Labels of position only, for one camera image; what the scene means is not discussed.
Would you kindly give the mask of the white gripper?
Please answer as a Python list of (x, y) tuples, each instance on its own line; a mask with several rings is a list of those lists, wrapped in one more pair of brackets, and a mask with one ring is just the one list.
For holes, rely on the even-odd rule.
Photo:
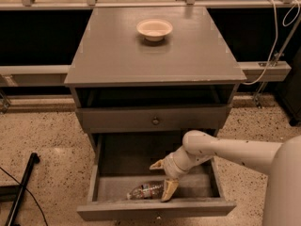
[(161, 201), (168, 202), (178, 188), (179, 180), (187, 174), (191, 168), (210, 160), (211, 155), (200, 151), (188, 152), (183, 146), (177, 151), (170, 153), (164, 159), (160, 159), (150, 165), (150, 170), (164, 169), (166, 176), (171, 179), (164, 180), (164, 190)]

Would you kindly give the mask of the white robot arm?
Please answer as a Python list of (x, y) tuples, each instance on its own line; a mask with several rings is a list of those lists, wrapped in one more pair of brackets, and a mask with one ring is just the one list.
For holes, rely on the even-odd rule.
[(285, 142), (220, 139), (192, 130), (182, 146), (150, 167), (166, 174), (162, 200), (167, 202), (180, 179), (214, 156), (268, 176), (262, 226), (301, 226), (301, 137)]

